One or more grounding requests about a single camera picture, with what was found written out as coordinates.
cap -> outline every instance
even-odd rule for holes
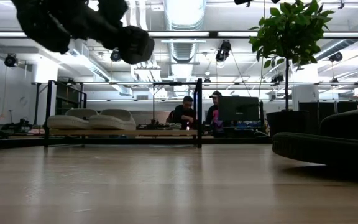
[[[222,93],[219,92],[219,91],[215,91],[215,92],[213,92],[212,95],[209,96],[209,97],[212,98],[212,97],[219,97],[219,96],[222,96]]]

plant pot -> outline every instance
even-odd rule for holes
[[[281,111],[267,114],[270,136],[280,132],[309,134],[308,111]]]

wooden floor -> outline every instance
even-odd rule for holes
[[[358,223],[358,174],[270,145],[5,149],[1,223]]]

man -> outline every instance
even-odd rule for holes
[[[213,130],[213,136],[219,137],[224,135],[223,131],[223,122],[219,121],[219,113],[218,113],[218,104],[219,104],[219,97],[222,96],[222,93],[215,91],[212,93],[210,98],[212,98],[212,102],[214,103],[211,106],[206,114],[205,124],[211,124]]]
[[[173,111],[173,122],[182,124],[183,128],[187,127],[187,124],[194,123],[195,112],[191,107],[193,106],[193,99],[191,96],[185,96],[183,98],[182,105],[178,105]]]

electronic equipment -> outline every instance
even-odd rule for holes
[[[258,121],[259,99],[257,97],[220,96],[220,121]]]

